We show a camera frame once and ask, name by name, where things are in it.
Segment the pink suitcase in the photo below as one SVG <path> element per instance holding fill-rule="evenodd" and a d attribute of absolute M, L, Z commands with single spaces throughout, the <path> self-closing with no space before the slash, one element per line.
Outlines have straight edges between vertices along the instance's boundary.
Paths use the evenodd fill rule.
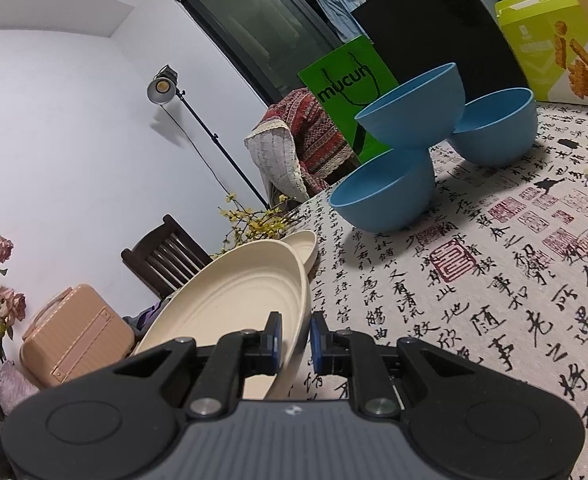
<path fill-rule="evenodd" d="M 47 303 L 22 338 L 20 362 L 45 386 L 113 364 L 134 345 L 131 327 L 84 284 Z"/>

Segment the green paper bag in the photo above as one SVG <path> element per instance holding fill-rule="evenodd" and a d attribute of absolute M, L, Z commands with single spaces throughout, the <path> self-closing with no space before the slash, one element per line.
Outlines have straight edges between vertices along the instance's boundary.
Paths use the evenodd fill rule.
<path fill-rule="evenodd" d="M 588 105 L 588 19 L 577 0 L 503 0 L 498 22 L 538 101 Z"/>
<path fill-rule="evenodd" d="M 389 147 L 367 133 L 354 116 L 398 86 L 366 36 L 338 47 L 298 73 L 361 162 Z"/>

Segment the calligraphy tablecloth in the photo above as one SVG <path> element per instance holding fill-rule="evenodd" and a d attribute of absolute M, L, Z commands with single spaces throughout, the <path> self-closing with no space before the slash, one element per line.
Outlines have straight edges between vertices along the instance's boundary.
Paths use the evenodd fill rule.
<path fill-rule="evenodd" d="M 394 234 L 362 232 L 329 206 L 301 206 L 319 237 L 312 311 L 330 330 L 395 344 L 411 335 L 564 397 L 586 441 L 572 480 L 588 479 L 588 107 L 538 107 L 536 146 L 501 170 L 431 149 L 431 208 Z M 309 345 L 292 399 L 346 396 L 318 377 Z"/>

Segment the white logo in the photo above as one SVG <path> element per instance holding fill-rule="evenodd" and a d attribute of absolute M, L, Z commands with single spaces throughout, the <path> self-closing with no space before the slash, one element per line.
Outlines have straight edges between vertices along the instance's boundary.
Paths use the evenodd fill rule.
<path fill-rule="evenodd" d="M 292 404 L 290 407 L 285 409 L 285 413 L 290 415 L 290 416 L 296 416 L 298 415 L 298 413 L 302 413 L 303 409 L 300 406 L 296 406 L 295 404 Z"/>

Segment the wooden chair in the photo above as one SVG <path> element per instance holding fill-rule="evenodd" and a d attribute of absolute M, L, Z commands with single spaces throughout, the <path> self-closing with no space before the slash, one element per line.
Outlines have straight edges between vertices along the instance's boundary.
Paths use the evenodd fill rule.
<path fill-rule="evenodd" d="M 120 256 L 123 263 L 163 300 L 185 285 L 212 259 L 171 215 L 150 231 L 130 251 Z"/>

